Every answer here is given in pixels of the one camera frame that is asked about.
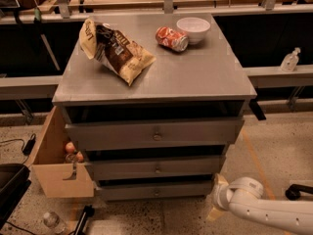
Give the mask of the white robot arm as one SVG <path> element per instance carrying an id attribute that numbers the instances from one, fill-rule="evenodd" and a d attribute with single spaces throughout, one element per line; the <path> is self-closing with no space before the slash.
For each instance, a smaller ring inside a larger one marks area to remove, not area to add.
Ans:
<path id="1" fill-rule="evenodd" d="M 211 192 L 212 208 L 207 216 L 215 221 L 224 212 L 296 235 L 313 235 L 312 201 L 272 201 L 262 199 L 263 185 L 250 177 L 229 183 L 216 173 Z"/>

